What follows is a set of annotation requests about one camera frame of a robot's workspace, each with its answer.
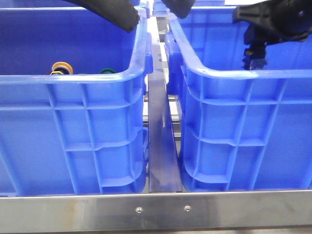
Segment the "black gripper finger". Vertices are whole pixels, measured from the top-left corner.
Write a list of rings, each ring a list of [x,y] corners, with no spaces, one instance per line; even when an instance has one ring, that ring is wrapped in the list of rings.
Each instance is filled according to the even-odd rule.
[[[162,0],[162,2],[178,18],[184,19],[190,13],[195,0]]]
[[[140,16],[130,0],[68,0],[83,7],[118,28],[130,33],[138,25]]]

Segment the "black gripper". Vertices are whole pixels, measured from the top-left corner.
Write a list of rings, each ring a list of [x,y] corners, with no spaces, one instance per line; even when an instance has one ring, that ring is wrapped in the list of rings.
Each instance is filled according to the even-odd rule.
[[[273,45],[289,41],[304,42],[312,34],[310,0],[266,0],[237,6],[233,23],[247,22],[244,43]]]

